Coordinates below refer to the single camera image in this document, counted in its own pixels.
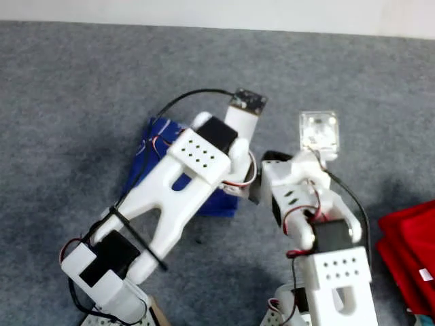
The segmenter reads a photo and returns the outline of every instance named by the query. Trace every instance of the clear plastic cube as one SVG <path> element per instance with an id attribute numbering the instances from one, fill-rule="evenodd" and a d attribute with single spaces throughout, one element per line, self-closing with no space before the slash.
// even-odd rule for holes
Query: clear plastic cube
<path id="1" fill-rule="evenodd" d="M 339 149 L 338 119 L 333 111 L 303 111 L 299 116 L 300 148 L 328 154 Z"/>

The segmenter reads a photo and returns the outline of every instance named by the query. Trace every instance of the metal base plate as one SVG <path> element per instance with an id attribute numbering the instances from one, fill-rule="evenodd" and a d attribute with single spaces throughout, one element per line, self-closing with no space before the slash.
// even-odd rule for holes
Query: metal base plate
<path id="1" fill-rule="evenodd" d="M 86 318 L 82 321 L 80 324 L 81 326 L 122 326 L 122 324 L 115 322 L 112 323 L 107 318 L 101 318 L 97 316 L 88 315 Z M 152 317 L 152 314 L 150 313 L 150 310 L 147 311 L 147 314 L 135 325 L 142 325 L 142 326 L 157 326 L 154 322 L 154 319 Z"/>

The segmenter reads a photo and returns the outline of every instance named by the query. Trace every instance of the red fabric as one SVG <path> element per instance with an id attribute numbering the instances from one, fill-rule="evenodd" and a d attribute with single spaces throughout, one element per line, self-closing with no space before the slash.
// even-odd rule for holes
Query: red fabric
<path id="1" fill-rule="evenodd" d="M 384 262 L 387 264 L 391 275 L 393 276 L 397 286 L 403 294 L 406 305 L 413 311 L 413 314 L 431 315 L 431 309 L 428 303 L 424 300 L 424 296 L 418 290 L 414 278 L 409 274 L 406 268 L 403 268 L 403 263 L 400 260 L 398 253 L 393 250 L 386 238 L 381 239 L 376 248 L 381 254 Z"/>
<path id="2" fill-rule="evenodd" d="M 435 209 L 400 223 L 408 248 L 432 276 L 435 276 Z"/>
<path id="3" fill-rule="evenodd" d="M 425 282 L 422 268 L 435 269 L 435 201 L 389 214 L 379 220 L 385 238 L 377 248 L 415 314 L 435 316 L 433 281 Z"/>

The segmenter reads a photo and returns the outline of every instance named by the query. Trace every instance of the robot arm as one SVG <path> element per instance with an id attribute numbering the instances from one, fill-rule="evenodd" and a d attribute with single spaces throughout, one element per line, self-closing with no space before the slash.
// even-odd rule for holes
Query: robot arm
<path id="1" fill-rule="evenodd" d="M 323 168 L 325 160 L 336 158 L 338 135 L 330 132 L 338 133 L 336 117 L 303 113 L 300 121 L 309 125 L 308 131 L 301 130 L 301 152 L 290 160 L 262 162 L 262 199 L 272 206 L 283 233 L 295 242 L 295 252 L 303 253 L 299 262 L 309 310 L 292 309 L 295 279 L 294 285 L 278 288 L 277 307 L 269 307 L 261 325 L 377 326 L 366 251 L 357 246 L 360 222 L 330 189 L 330 176 Z"/>
<path id="2" fill-rule="evenodd" d="M 314 214 L 317 208 L 327 220 L 346 221 L 352 243 L 361 240 L 360 222 L 341 197 L 329 189 L 330 182 L 311 151 L 301 151 L 285 162 L 262 162 L 262 198 L 272 206 L 284 234 L 301 250 L 313 248 L 315 236 L 307 215 Z"/>
<path id="3" fill-rule="evenodd" d="M 232 114 L 241 110 L 236 117 L 227 114 L 222 122 L 209 113 L 200 113 L 147 177 L 132 188 L 116 212 L 107 214 L 90 242 L 81 241 L 62 261 L 62 270 L 100 311 L 123 323 L 136 323 L 149 306 L 148 296 L 137 285 L 154 271 L 157 261 L 151 251 L 138 251 L 119 233 L 124 225 L 120 219 L 128 223 L 150 209 L 160 209 L 149 248 L 157 257 L 165 257 L 211 193 L 225 180 L 242 183 L 251 163 L 255 165 L 249 141 L 265 103 L 263 96 L 239 90 L 228 109 Z M 189 183 L 173 190 L 174 182 L 183 174 L 189 176 Z"/>

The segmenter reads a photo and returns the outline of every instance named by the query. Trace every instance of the white label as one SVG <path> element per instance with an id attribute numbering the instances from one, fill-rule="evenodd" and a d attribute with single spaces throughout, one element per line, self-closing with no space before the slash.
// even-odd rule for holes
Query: white label
<path id="1" fill-rule="evenodd" d="M 425 268 L 419 270 L 419 273 L 421 275 L 421 278 L 425 281 L 428 282 L 429 280 L 433 280 L 434 278 L 432 277 L 432 275 L 429 273 L 429 271 Z"/>

